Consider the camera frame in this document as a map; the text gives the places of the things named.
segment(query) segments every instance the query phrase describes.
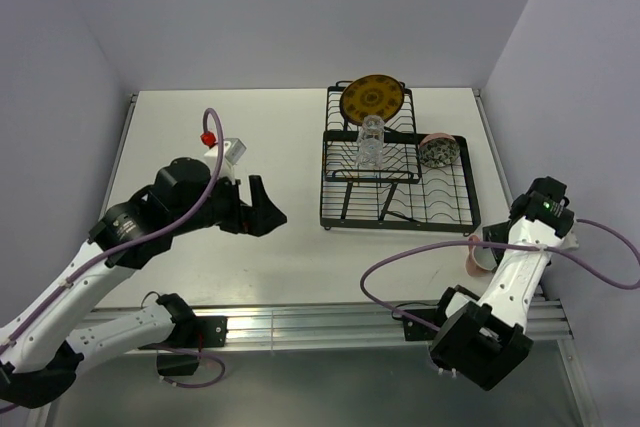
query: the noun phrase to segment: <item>gray wall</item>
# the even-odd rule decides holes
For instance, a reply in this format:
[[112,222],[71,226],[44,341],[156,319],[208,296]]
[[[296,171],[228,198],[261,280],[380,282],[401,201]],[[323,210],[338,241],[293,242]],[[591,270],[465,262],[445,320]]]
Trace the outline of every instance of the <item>gray wall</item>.
[[[639,80],[639,0],[530,0],[485,90],[511,190],[555,176],[579,217],[640,244]],[[622,244],[588,227],[577,233],[580,255],[638,279]],[[563,300],[602,418],[638,425],[640,295],[554,264],[546,282]]]
[[[0,325],[97,219],[125,96],[70,0],[0,0]],[[26,411],[0,417],[22,425]]]
[[527,0],[75,0],[135,89],[482,86]]

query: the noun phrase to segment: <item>tabletop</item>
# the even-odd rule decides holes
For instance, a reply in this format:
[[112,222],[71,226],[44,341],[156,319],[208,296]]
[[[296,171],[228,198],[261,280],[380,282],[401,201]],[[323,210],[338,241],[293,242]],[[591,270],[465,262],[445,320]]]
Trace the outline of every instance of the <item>tabletop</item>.
[[[471,89],[412,89],[417,131],[466,138],[483,225],[508,215],[498,169]],[[108,205],[127,200],[153,182],[177,157],[202,159],[202,113],[214,107],[226,137],[247,152],[236,166],[241,194],[247,176],[261,175],[288,223],[253,238],[204,229],[173,242],[113,290],[98,308],[135,307],[150,290],[176,292],[193,306],[295,305],[362,302],[362,273],[390,255],[459,234],[337,229],[319,221],[325,89],[143,91],[130,117]],[[489,278],[471,278],[467,249],[419,254],[381,269],[369,287],[387,300],[437,300],[447,287],[476,293]]]

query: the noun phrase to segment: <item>wire rack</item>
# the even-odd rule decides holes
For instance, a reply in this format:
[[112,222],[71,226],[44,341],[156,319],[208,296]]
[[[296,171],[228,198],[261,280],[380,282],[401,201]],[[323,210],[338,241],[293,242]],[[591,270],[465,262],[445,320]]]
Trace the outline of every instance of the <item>wire rack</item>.
[[382,167],[379,170],[362,170],[356,165],[359,127],[348,122],[340,112],[340,97],[349,83],[338,82],[328,89],[324,134],[324,179],[328,182],[351,180],[364,183],[419,182],[422,172],[418,162],[416,119],[411,90],[404,89],[402,108],[385,125]]
[[469,149],[455,137],[460,157],[452,165],[428,168],[417,146],[426,134],[415,131],[413,96],[385,126],[384,164],[359,170],[358,126],[340,112],[340,95],[349,82],[329,87],[323,138],[320,224],[332,227],[425,230],[469,235],[480,225]]

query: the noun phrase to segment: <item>brown plate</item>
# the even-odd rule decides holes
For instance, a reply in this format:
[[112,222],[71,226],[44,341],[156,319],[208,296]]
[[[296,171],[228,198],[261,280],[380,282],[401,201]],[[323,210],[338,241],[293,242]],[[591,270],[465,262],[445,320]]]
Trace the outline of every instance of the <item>brown plate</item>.
[[351,82],[340,97],[340,113],[349,122],[361,125],[367,115],[388,122],[402,108],[404,87],[388,75],[367,75]]

